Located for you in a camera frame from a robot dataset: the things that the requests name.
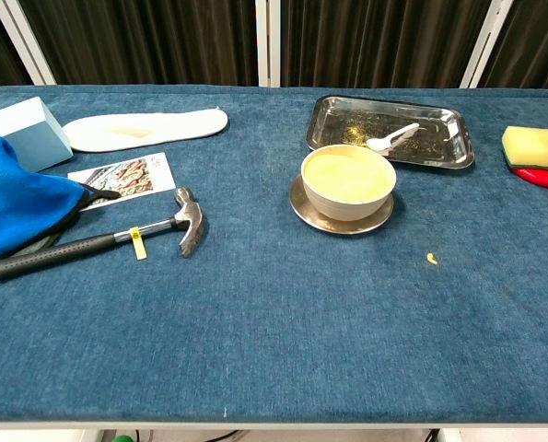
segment light blue box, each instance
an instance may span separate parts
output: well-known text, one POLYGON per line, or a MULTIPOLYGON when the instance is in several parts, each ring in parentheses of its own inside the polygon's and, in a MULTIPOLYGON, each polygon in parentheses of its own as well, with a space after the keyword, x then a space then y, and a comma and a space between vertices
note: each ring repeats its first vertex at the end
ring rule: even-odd
POLYGON ((31 172, 73 156, 63 128, 40 97, 1 109, 0 136, 14 147, 20 166, 31 172))

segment plastic spoon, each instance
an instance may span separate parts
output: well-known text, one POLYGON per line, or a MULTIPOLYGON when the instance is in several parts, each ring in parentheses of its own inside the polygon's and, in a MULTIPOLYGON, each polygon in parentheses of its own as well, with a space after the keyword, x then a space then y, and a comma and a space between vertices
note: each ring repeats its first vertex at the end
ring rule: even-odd
POLYGON ((366 141, 366 145, 372 150, 385 150, 392 146, 392 138, 402 134, 404 134, 404 138, 408 138, 409 136, 412 136, 415 132, 417 132, 418 128, 419 123, 414 122, 412 124, 409 124, 408 126, 404 126, 403 128, 399 129, 396 132, 393 132, 390 135, 385 136, 384 138, 370 138, 366 141))

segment green object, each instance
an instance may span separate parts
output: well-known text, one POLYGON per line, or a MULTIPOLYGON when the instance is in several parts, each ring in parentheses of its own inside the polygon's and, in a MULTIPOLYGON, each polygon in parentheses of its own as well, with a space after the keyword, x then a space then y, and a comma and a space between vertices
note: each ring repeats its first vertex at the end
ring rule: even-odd
POLYGON ((134 441, 130 436, 121 435, 112 439, 111 442, 134 442, 134 441))

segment metal plate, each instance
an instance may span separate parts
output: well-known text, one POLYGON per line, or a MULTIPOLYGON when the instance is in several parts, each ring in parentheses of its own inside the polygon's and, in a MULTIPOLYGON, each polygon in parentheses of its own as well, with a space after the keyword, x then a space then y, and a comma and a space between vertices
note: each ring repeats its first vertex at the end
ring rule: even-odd
POLYGON ((302 221, 319 230, 340 235, 356 235, 369 232, 384 224, 391 217, 394 208, 394 197, 391 193, 386 203, 366 218, 356 221, 337 221, 317 212, 304 192, 302 177, 298 175, 290 188, 290 203, 294 212, 302 221))
POLYGON ((315 104, 307 145, 361 145, 369 138, 383 138, 412 122, 420 127, 389 151, 389 161, 445 169, 463 169, 474 161, 470 136, 463 117, 455 110, 345 96, 321 97, 315 104))

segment white insole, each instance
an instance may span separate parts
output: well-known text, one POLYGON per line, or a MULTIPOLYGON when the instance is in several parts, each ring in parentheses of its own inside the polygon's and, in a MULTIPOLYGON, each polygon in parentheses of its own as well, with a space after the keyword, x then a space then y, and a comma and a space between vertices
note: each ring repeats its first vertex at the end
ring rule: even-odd
POLYGON ((63 127, 69 145, 81 152, 110 152, 141 145, 187 140, 216 134, 227 127, 220 109, 183 113, 122 113, 96 115, 63 127))

